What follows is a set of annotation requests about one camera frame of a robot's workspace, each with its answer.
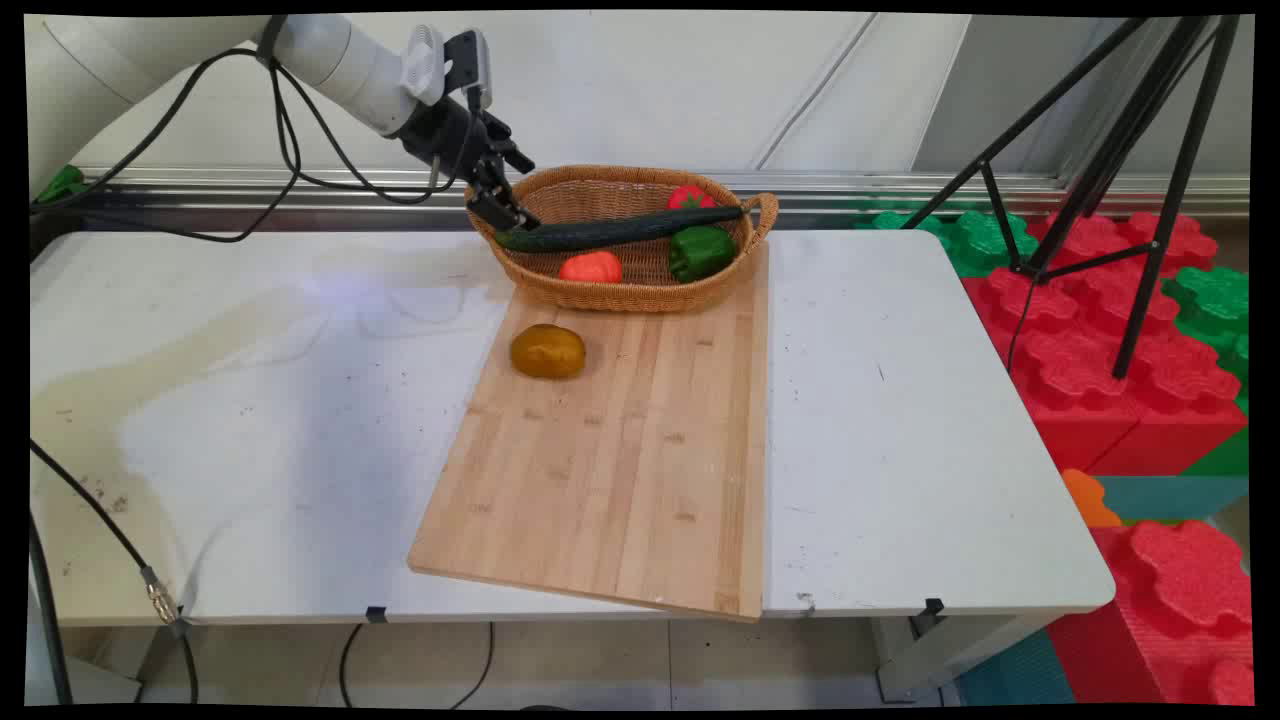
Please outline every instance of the tripod leg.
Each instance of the tripod leg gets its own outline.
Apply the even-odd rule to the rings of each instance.
[[[1147,69],[1129,102],[1125,104],[1125,109],[1116,120],[1116,124],[1111,127],[1111,132],[1102,141],[1102,146],[1098,147],[1098,151],[1089,160],[1088,167],[1080,176],[1080,181],[1066,196],[1066,201],[1057,213],[1057,219],[1053,220],[1053,224],[1041,240],[1041,246],[1027,263],[1030,270],[1039,273],[1046,270],[1050,263],[1053,261],[1053,256],[1057,255],[1062,242],[1066,240],[1066,234],[1075,223],[1075,218],[1079,217],[1085,197],[1102,183],[1112,159],[1120,152],[1130,133],[1138,127],[1143,109],[1152,99],[1158,97],[1160,90],[1165,87],[1165,83],[1176,72],[1178,64],[1175,60],[1187,56],[1192,44],[1207,22],[1208,18],[1204,17],[1181,18],[1178,20],[1174,32],[1169,36],[1165,46],[1160,49],[1160,54],[1156,55],[1156,60]]]
[[[1071,72],[1066,74],[1066,77],[1057,81],[1057,85],[1050,88],[1050,91],[1044,94],[1043,97],[1037,100],[1034,105],[1028,108],[1028,110],[1023,113],[1023,117],[1018,118],[1014,122],[1014,124],[1009,127],[1009,129],[1002,132],[1000,137],[997,137],[991,145],[988,145],[982,152],[979,152],[978,156],[974,158],[972,163],[965,165],[965,168],[960,170],[960,173],[956,177],[951,178],[951,182],[948,182],[946,187],[943,187],[933,197],[931,197],[929,201],[924,204],[924,208],[920,208],[914,215],[911,215],[911,218],[906,220],[906,223],[902,225],[902,229],[911,229],[915,225],[924,222],[924,218],[928,218],[929,213],[937,210],[940,205],[946,202],[947,197],[951,197],[951,195],[956,190],[960,190],[960,186],[969,182],[969,178],[972,178],[974,173],[978,172],[978,169],[982,167],[982,163],[989,161],[1001,150],[1004,150],[1006,145],[1012,142],[1015,137],[1021,135],[1024,129],[1027,129],[1032,123],[1036,122],[1036,118],[1044,114],[1044,110],[1048,110],[1053,105],[1053,102],[1057,102],[1059,97],[1066,95],[1069,90],[1075,87],[1075,83],[1080,82],[1080,78],[1089,74],[1089,70],[1092,70],[1098,63],[1105,60],[1106,56],[1110,55],[1112,50],[1115,50],[1125,40],[1128,40],[1128,37],[1133,35],[1134,31],[1137,31],[1139,27],[1142,27],[1142,23],[1144,22],[1147,22],[1147,18],[1129,18],[1128,20],[1124,22],[1124,24],[1117,27],[1115,32],[1112,32],[1110,36],[1107,36],[1106,40],[1102,41],[1102,45],[1098,45],[1097,47],[1093,49],[1092,53],[1085,55],[1084,60],[1080,60],[1079,65],[1073,68]]]
[[[1106,197],[1107,191],[1111,188],[1111,183],[1115,182],[1116,176],[1120,174],[1120,169],[1124,167],[1125,160],[1129,159],[1129,152],[1133,151],[1133,146],[1138,143],[1138,138],[1140,138],[1142,135],[1147,132],[1147,128],[1151,127],[1151,122],[1156,119],[1156,115],[1160,114],[1160,109],[1165,106],[1165,101],[1169,100],[1169,96],[1174,94],[1178,83],[1183,79],[1183,74],[1190,69],[1192,64],[1196,63],[1207,45],[1208,42],[1206,40],[1204,44],[1196,49],[1196,53],[1189,59],[1178,59],[1178,74],[1170,74],[1171,79],[1167,86],[1160,92],[1155,101],[1147,105],[1147,109],[1143,111],[1143,115],[1138,122],[1137,129],[1126,138],[1120,152],[1115,155],[1115,161],[1111,163],[1111,167],[1106,173],[1105,182],[1100,187],[1094,188],[1094,191],[1089,193],[1089,197],[1084,201],[1084,210],[1082,210],[1082,214],[1085,218],[1093,217],[1093,213],[1098,209],[1098,205],[1102,204],[1102,199]]]
[[[1196,94],[1196,105],[1192,106],[1192,117],[1187,124],[1187,135],[1183,136],[1183,146],[1178,150],[1174,174],[1169,179],[1169,192],[1165,195],[1165,206],[1160,210],[1160,223],[1156,224],[1156,236],[1152,240],[1153,247],[1151,254],[1147,255],[1147,266],[1143,269],[1142,281],[1138,283],[1138,293],[1133,300],[1133,310],[1129,313],[1129,323],[1125,325],[1124,340],[1120,342],[1120,352],[1116,356],[1115,368],[1111,370],[1111,374],[1117,378],[1123,378],[1129,373],[1129,363],[1133,360],[1134,348],[1138,346],[1142,322],[1147,315],[1151,296],[1156,291],[1160,264],[1164,261],[1165,252],[1169,249],[1169,238],[1174,231],[1174,219],[1178,215],[1178,208],[1183,204],[1187,181],[1190,178],[1192,165],[1196,163],[1196,152],[1199,151],[1201,140],[1204,137],[1204,126],[1208,124],[1208,115],[1213,109],[1213,99],[1217,96],[1217,87],[1222,82],[1226,58],[1231,54],[1231,42],[1235,40],[1235,27],[1239,22],[1240,15],[1222,15],[1217,37],[1213,38],[1213,51],[1210,54],[1208,64],[1204,67],[1204,77],[1201,79],[1199,92]]]

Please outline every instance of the floor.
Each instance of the floor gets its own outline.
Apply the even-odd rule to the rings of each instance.
[[[200,701],[340,707],[338,666],[352,625],[196,628]],[[365,625],[347,687],[357,707],[448,707],[475,684],[485,624]],[[756,625],[675,620],[498,623],[493,666],[472,710],[791,710],[879,707],[870,624]],[[161,633],[142,702],[186,702],[187,670]],[[959,705],[955,688],[915,706]]]

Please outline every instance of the black clip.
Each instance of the black clip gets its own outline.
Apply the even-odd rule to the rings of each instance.
[[[937,597],[924,598],[924,610],[920,611],[916,618],[934,618],[938,612],[942,612],[942,600]]]

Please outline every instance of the orange foam block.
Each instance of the orange foam block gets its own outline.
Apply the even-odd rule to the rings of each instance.
[[[1066,491],[1075,501],[1075,509],[1084,518],[1088,528],[1119,528],[1123,525],[1120,516],[1107,509],[1102,497],[1107,491],[1093,475],[1087,475],[1079,470],[1062,470],[1062,482]]]

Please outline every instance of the cable connector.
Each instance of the cable connector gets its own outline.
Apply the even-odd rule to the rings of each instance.
[[[156,609],[156,615],[160,616],[160,620],[165,625],[177,623],[178,605],[174,603],[169,589],[164,587],[164,583],[160,582],[156,571],[150,565],[142,568],[142,579],[147,584],[147,597],[151,598],[151,606]]]

